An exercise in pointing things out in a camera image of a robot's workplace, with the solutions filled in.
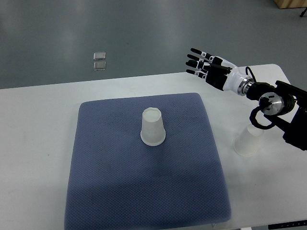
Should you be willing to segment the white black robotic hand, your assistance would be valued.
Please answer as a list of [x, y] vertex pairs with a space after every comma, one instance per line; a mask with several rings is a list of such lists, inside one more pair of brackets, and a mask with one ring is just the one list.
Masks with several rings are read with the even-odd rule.
[[191, 69], [186, 70], [187, 73], [204, 79], [207, 84], [221, 91], [245, 94], [243, 88], [252, 78], [241, 73], [235, 64], [195, 48], [190, 50], [192, 54], [187, 55], [189, 60], [186, 65]]

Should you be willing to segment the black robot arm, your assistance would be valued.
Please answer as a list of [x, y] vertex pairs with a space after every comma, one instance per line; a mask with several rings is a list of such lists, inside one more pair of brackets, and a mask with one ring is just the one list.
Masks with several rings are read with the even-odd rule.
[[286, 143], [305, 151], [307, 92], [283, 81], [275, 84], [273, 87], [264, 82], [248, 82], [244, 86], [243, 94], [259, 103], [250, 113], [250, 122], [262, 130], [278, 127]]

